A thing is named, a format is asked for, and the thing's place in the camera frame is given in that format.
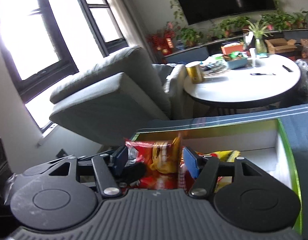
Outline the white round table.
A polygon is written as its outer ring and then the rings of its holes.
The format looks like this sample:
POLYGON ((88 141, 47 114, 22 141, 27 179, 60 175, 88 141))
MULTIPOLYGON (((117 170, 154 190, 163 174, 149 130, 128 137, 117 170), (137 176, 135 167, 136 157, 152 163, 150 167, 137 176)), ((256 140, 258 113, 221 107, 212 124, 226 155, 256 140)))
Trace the white round table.
POLYGON ((290 95, 300 84, 301 70, 291 59, 272 54, 256 59, 255 67, 227 70, 184 90, 195 101, 220 108, 245 109, 270 105, 290 95))

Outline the gold can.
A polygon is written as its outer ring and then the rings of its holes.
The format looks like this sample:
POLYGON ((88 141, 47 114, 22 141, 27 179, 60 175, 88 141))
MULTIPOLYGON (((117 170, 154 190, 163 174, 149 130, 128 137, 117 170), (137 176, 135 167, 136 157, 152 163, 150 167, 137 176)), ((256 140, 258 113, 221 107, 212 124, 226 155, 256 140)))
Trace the gold can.
POLYGON ((192 83, 202 83, 203 82, 203 74, 201 69, 201 62, 200 61, 194 61, 187 63, 185 65, 185 68, 188 72, 188 76, 190 77, 190 80, 192 83))

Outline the blue striped tablecloth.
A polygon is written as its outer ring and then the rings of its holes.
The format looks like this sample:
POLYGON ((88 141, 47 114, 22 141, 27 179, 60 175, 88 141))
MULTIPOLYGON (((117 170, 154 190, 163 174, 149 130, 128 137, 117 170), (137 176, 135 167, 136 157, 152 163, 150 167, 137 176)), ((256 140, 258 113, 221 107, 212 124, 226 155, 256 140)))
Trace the blue striped tablecloth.
POLYGON ((227 125, 237 122, 280 119, 287 134, 298 171, 303 203, 303 233, 308 239, 308 103, 270 111, 203 117, 176 121, 150 121, 142 130, 164 131, 227 125))

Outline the spider plant in vase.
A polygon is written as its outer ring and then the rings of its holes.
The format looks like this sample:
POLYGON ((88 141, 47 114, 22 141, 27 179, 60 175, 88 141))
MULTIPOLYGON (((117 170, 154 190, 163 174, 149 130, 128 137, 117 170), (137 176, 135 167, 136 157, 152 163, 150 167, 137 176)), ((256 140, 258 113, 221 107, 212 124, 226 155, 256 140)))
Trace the spider plant in vase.
POLYGON ((253 23, 247 20, 248 30, 251 31, 255 38, 255 49, 257 54, 266 54, 267 47, 263 41, 263 37, 271 35, 271 31, 268 29, 268 23, 263 20, 258 20, 253 23))

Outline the brown cardboard box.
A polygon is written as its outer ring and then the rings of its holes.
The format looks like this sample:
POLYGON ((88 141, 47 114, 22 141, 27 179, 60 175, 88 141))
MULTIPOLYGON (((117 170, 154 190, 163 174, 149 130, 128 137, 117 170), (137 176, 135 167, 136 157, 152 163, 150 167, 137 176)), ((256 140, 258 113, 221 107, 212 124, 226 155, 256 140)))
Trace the brown cardboard box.
POLYGON ((287 53, 297 49, 296 40, 294 39, 274 38, 265 40, 265 43, 270 54, 287 53))

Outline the red flower decoration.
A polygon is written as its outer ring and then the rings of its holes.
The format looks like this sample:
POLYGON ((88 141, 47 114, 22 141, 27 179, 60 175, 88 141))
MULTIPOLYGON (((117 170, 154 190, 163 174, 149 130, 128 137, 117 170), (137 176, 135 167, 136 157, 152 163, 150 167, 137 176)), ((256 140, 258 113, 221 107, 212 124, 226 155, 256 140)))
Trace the red flower decoration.
POLYGON ((165 27, 157 30, 154 34, 149 34, 147 41, 155 52, 161 52, 163 56, 170 55, 175 48, 174 41, 179 29, 179 22, 167 22, 165 27))

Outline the green cardboard box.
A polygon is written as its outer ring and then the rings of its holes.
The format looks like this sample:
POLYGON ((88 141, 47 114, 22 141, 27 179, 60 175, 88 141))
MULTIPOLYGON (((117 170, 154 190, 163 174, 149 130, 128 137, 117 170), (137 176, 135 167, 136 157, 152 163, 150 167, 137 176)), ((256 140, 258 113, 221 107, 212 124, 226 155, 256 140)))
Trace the green cardboard box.
POLYGON ((201 153, 238 150, 274 178, 273 197, 191 197, 148 191, 135 209, 133 239, 300 239, 302 200, 297 170, 280 120, 183 129, 183 144, 201 153))

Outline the grey sofa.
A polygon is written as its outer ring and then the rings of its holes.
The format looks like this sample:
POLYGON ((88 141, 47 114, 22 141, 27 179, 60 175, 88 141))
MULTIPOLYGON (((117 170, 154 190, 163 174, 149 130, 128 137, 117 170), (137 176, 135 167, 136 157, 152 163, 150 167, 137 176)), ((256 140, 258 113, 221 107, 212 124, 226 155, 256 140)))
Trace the grey sofa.
POLYGON ((182 64, 154 64, 140 46, 123 48, 73 75, 50 96, 50 120, 106 146, 119 146, 152 120, 193 116, 182 64))

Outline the red yellow snack bag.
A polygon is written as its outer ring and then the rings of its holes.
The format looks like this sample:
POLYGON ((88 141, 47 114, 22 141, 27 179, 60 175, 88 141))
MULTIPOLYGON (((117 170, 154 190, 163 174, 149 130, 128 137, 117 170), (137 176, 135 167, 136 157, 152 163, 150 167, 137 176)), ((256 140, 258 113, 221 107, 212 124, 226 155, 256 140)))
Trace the red yellow snack bag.
POLYGON ((131 141, 125 140, 128 148, 128 163, 142 163, 145 174, 138 188, 150 190, 183 189, 189 191, 200 175, 209 157, 220 161, 234 162, 240 151, 216 151, 200 153, 183 145, 182 135, 172 140, 131 141))

